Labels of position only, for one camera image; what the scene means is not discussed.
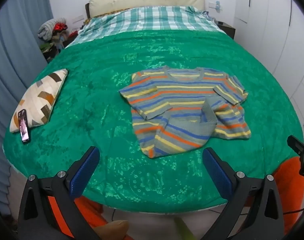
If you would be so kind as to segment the striped knit sweater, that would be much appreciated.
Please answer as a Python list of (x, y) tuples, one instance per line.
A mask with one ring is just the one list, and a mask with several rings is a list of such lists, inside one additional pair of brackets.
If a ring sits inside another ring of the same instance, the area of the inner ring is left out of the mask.
[(163, 66), (132, 74), (119, 90), (149, 158), (195, 150), (212, 138), (249, 139), (241, 104), (248, 93), (236, 76), (211, 68)]

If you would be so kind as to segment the pile of clothes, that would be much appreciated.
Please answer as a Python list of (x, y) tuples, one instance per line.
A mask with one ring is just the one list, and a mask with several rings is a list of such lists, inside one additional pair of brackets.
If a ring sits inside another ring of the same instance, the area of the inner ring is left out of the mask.
[(77, 36), (78, 29), (69, 31), (66, 18), (53, 18), (43, 23), (38, 30), (38, 38), (44, 42), (39, 48), (49, 63)]

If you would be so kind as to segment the orange fleece trousers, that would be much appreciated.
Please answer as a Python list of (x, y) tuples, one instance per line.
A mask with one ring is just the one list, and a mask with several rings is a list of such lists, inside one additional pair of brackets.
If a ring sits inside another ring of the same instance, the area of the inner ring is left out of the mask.
[(299, 157), (284, 161), (273, 173), (281, 198), (284, 232), (287, 234), (295, 224), (304, 200), (304, 177), (299, 174)]

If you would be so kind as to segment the black smartphone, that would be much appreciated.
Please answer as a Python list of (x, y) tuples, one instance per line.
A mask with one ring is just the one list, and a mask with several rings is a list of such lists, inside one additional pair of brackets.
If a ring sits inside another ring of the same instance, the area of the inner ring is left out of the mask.
[(22, 109), (18, 113), (18, 121), (19, 121), (19, 131), (21, 136), (21, 141), (23, 144), (27, 144), (30, 142), (30, 134), (29, 134), (29, 126), (27, 121), (27, 111)]

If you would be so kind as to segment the geometric patterned pillow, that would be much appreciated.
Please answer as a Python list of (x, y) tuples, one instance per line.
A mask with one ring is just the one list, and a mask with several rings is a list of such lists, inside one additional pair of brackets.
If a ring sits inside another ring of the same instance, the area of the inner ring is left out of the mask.
[(57, 70), (41, 80), (33, 83), (25, 92), (14, 111), (9, 130), (19, 131), (18, 114), (26, 110), (29, 128), (41, 126), (49, 122), (55, 101), (68, 75), (67, 69)]

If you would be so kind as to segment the green bedspread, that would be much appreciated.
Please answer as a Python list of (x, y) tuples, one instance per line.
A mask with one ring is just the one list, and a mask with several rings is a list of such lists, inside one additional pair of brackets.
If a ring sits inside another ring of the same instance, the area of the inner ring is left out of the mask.
[(31, 141), (7, 132), (7, 159), (28, 176), (53, 176), (90, 147), (100, 163), (85, 197), (120, 210), (185, 212), (223, 203), (202, 164), (213, 148), (262, 178), (294, 157), (303, 139), (276, 79), (229, 36), (135, 31), (73, 45), (40, 77), (68, 75), (47, 124)]

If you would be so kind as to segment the dark wooden nightstand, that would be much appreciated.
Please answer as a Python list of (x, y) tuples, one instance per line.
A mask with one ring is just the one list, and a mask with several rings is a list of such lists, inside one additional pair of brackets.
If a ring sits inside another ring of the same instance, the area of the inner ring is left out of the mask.
[(215, 24), (222, 30), (224, 31), (229, 37), (234, 39), (235, 37), (235, 31), (236, 29), (232, 27), (231, 25), (228, 25), (224, 22), (221, 21), (215, 21)]

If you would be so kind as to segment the blue grey curtain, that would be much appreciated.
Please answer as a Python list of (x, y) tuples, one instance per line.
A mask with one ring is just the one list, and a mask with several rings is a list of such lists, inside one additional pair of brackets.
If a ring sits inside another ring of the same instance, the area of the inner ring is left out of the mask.
[(9, 215), (10, 164), (3, 139), (23, 93), (47, 62), (39, 49), (39, 27), (52, 18), (49, 0), (4, 0), (0, 4), (0, 212)]

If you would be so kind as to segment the green checked bed sheet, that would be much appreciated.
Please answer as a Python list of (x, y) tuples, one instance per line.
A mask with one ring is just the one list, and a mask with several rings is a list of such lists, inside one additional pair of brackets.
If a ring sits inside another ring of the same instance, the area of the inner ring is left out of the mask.
[(192, 30), (223, 32), (208, 16), (193, 6), (137, 7), (92, 18), (69, 46), (120, 33), (145, 30)]

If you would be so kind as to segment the wall socket with blue plug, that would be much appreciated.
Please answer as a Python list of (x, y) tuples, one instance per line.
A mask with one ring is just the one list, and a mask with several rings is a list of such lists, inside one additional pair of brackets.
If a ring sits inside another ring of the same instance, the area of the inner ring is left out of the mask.
[(209, 2), (208, 3), (208, 7), (211, 9), (215, 9), (216, 12), (220, 13), (222, 10), (222, 6), (220, 1), (216, 1), (216, 2)]

